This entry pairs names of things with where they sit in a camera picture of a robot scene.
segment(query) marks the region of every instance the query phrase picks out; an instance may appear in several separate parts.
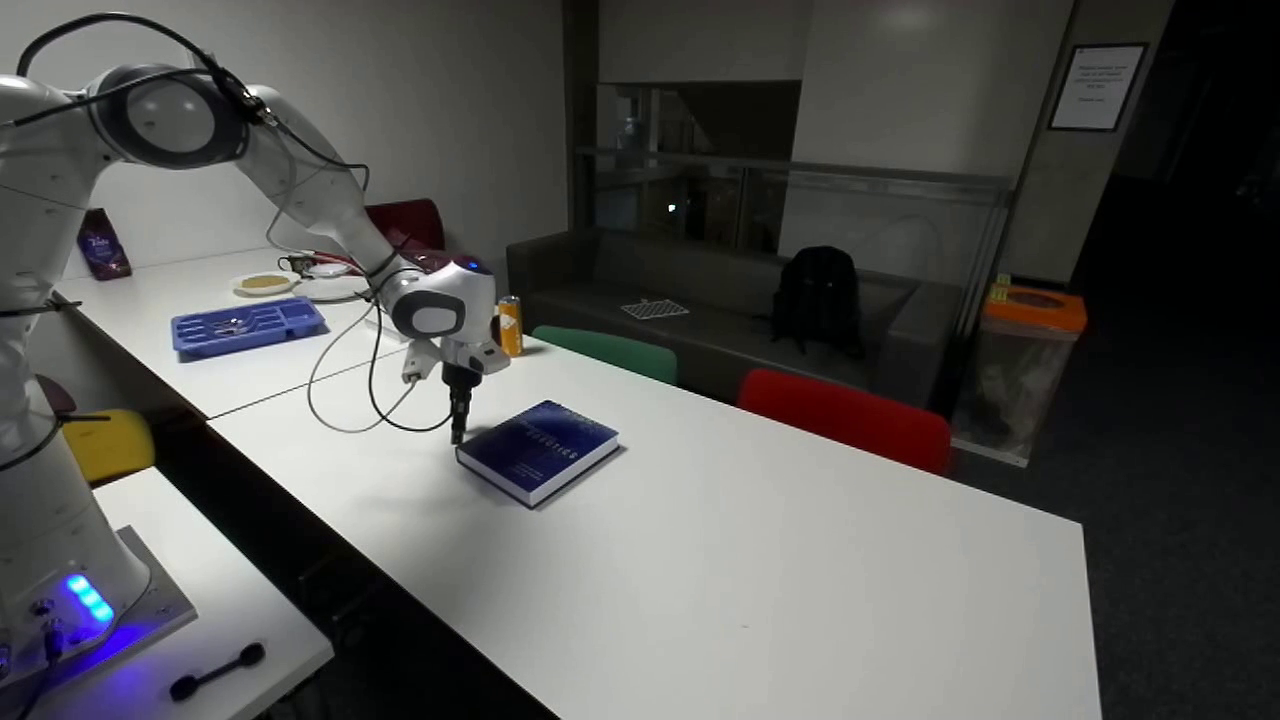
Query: dark floor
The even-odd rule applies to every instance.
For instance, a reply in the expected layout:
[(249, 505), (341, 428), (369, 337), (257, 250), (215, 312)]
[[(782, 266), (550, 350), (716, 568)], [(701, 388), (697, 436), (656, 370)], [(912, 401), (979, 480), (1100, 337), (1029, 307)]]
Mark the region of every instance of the dark floor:
[(1280, 716), (1280, 225), (1112, 186), (1091, 327), (1024, 474), (1082, 518), (1112, 720)]

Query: trash bin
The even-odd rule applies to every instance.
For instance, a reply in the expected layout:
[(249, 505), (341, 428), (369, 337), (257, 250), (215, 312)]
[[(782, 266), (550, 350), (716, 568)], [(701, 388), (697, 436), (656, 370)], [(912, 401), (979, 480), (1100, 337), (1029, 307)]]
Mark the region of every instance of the trash bin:
[(996, 285), (953, 415), (956, 447), (1029, 469), (1082, 324), (1088, 312), (1081, 298)]

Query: white desk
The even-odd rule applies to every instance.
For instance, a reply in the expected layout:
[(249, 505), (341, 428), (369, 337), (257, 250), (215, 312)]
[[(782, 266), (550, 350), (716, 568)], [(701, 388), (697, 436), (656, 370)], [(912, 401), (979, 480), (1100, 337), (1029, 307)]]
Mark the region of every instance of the white desk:
[[(115, 527), (132, 526), (172, 573), (194, 622), (89, 680), (57, 689), (37, 716), (222, 720), (257, 716), (331, 661), (331, 644), (262, 582), (160, 474), (139, 474), (97, 492)], [(268, 647), (262, 663), (201, 689), (186, 703), (166, 683), (232, 661), (245, 644)]]
[[(1075, 526), (570, 353), (490, 375), (471, 423), (543, 397), (626, 452), (541, 511), (299, 393), (212, 428), (561, 716), (1100, 716)], [(365, 371), (318, 405), (365, 421)], [(441, 411), (431, 380), (403, 421)]]
[[(236, 298), (236, 282), (253, 274), (277, 274), (277, 252), (232, 252), (181, 266), (135, 268), (128, 282), (92, 282), (80, 259), (66, 266), (57, 285), (59, 298), (82, 300), (80, 316), (110, 337), (128, 357), (155, 371), (172, 393), (194, 405), (202, 415), (249, 409), (262, 397), (278, 397), (306, 386), (318, 350), (342, 332), (369, 303), (314, 303), (328, 322), (328, 337), (306, 337), (277, 350), (212, 357), (181, 364), (172, 353), (166, 322), (184, 312), (212, 312), (226, 303), (253, 303)], [(369, 364), (373, 322), (336, 343), (322, 361), (322, 375)]]

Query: framed picture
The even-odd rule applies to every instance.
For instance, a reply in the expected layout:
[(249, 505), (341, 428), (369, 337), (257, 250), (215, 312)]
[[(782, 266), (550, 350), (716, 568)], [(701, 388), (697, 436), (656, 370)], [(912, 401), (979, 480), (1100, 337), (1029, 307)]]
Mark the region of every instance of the framed picture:
[(1075, 43), (1049, 129), (1115, 132), (1146, 43)]

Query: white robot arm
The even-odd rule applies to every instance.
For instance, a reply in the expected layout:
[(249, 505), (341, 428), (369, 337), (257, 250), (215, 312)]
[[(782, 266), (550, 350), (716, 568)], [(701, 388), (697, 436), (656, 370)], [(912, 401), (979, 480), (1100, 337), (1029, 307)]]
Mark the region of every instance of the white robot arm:
[[(194, 70), (115, 70), (82, 95), (26, 79), (46, 40), (101, 22), (155, 29), (191, 50)], [(505, 370), (490, 276), (461, 266), (424, 276), (399, 266), (365, 216), (351, 165), (287, 101), (245, 87), (194, 43), (139, 15), (105, 11), (45, 33), (18, 58), (18, 78), (0, 78), (0, 694), (97, 647), (149, 583), (59, 446), (59, 421), (32, 393), (23, 353), (50, 307), (82, 204), (115, 162), (232, 162), (299, 227), (342, 245), (369, 274), (373, 303), (407, 337), (407, 380), (442, 361), (453, 440), (462, 436), (478, 375)]]

